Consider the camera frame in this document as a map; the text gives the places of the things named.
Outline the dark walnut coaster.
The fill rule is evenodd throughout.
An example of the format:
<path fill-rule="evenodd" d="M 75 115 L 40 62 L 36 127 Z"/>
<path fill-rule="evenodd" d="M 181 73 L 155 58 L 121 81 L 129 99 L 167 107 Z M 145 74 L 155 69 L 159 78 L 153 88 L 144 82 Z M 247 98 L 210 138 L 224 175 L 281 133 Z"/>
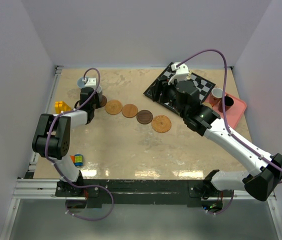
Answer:
<path fill-rule="evenodd" d="M 149 110 L 141 110 L 136 115 L 136 120 L 143 125 L 147 125 L 152 122 L 153 114 Z"/>
<path fill-rule="evenodd" d="M 102 96 L 101 102 L 100 102 L 100 107 L 103 108 L 107 104 L 107 98 L 105 95 Z"/>

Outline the grey white mug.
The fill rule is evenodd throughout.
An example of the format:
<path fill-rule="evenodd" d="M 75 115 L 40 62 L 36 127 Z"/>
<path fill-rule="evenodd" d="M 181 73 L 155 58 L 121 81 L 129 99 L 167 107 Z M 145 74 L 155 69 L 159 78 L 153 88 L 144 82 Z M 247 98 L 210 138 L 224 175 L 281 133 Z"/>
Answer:
<path fill-rule="evenodd" d="M 102 89 L 101 85 L 98 86 L 96 92 L 97 92 L 97 95 L 98 95 L 99 102 L 101 102 L 102 98 L 103 98 L 103 89 Z"/>

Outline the small woven rattan coaster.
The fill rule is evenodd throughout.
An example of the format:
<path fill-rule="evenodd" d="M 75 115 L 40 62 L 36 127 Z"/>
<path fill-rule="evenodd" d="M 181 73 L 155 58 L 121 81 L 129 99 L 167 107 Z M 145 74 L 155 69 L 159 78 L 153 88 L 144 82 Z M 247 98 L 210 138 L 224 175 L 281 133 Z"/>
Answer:
<path fill-rule="evenodd" d="M 106 103 L 105 111 L 110 115 L 117 115 L 122 111 L 123 105 L 119 100 L 113 99 Z"/>

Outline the light wooden coaster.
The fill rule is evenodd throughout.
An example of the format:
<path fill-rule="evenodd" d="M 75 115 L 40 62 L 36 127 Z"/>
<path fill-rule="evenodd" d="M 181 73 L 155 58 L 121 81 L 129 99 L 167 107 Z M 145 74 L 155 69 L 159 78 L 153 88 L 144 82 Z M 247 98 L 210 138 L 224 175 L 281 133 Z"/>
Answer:
<path fill-rule="evenodd" d="M 121 113 L 126 118 L 134 118 L 138 114 L 138 108 L 134 104 L 126 104 L 122 107 Z"/>

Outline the large woven rattan coaster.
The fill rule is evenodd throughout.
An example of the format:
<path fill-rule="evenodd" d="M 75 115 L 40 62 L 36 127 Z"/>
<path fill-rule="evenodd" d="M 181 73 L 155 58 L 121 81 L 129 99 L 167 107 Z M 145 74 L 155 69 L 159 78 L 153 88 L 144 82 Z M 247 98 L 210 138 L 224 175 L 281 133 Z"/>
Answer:
<path fill-rule="evenodd" d="M 166 133 L 171 127 L 171 120 L 165 115 L 157 115 L 153 118 L 151 126 L 157 133 Z"/>

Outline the light blue cup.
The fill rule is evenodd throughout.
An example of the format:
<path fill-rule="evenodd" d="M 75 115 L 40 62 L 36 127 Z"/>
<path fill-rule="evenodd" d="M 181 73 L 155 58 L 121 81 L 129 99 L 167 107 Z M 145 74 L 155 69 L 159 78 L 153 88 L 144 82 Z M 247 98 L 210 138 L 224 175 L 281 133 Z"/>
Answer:
<path fill-rule="evenodd" d="M 87 78 L 86 77 L 80 77 L 78 80 L 77 80 L 77 86 L 82 89 L 85 87 L 86 83 L 87 83 Z"/>

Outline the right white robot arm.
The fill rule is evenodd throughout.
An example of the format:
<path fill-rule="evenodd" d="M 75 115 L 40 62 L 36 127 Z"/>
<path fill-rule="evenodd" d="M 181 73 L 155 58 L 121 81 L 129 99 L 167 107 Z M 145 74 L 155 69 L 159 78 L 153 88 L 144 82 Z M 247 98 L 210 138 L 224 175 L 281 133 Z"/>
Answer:
<path fill-rule="evenodd" d="M 213 141 L 239 161 L 244 171 L 212 171 L 204 179 L 204 192 L 211 197 L 220 191 L 246 191 L 259 201 L 266 201 L 282 180 L 282 155 L 261 150 L 235 130 L 212 108 L 203 105 L 199 90 L 191 80 L 169 84 L 166 79 L 156 79 L 149 88 L 154 102 L 169 103 L 183 119 L 186 126 L 200 136 Z"/>

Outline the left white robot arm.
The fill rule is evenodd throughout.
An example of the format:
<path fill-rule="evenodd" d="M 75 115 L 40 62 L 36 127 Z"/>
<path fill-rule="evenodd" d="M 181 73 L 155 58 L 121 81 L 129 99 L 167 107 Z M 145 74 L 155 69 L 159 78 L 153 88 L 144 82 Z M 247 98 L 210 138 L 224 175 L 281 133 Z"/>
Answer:
<path fill-rule="evenodd" d="M 32 141 L 32 150 L 46 158 L 59 173 L 57 189 L 70 196 L 80 196 L 85 190 L 81 171 L 70 155 L 71 130 L 89 124 L 95 109 L 100 107 L 100 97 L 92 87 L 80 90 L 79 106 L 57 115 L 40 115 Z"/>

